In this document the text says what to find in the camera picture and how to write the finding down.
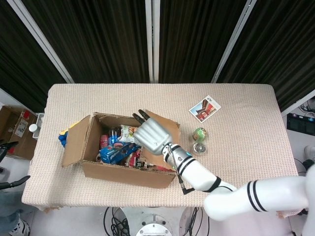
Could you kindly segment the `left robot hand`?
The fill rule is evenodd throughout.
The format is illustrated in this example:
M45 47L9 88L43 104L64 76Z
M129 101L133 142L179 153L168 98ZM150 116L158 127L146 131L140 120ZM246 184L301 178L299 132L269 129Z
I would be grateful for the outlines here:
M8 153L8 151L10 149L12 149L13 147L15 147L16 145L18 145L18 141L14 141L14 142L10 142L10 143L4 143L0 145L0 161L2 161L4 159L4 157L6 156L6 154ZM14 188L17 186L22 185L23 183L25 183L31 176L24 176L23 178L21 178L20 180L14 181L14 182L1 182L0 183L0 189L4 190L4 189L9 189L9 188Z

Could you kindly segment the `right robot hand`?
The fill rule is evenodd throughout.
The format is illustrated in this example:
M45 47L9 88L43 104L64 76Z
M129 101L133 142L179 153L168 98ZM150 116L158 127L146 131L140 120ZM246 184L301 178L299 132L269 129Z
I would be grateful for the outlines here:
M173 142L171 134L153 117L139 109L141 116L133 113L132 116L140 123L134 132L134 138L154 155L161 155L165 146Z

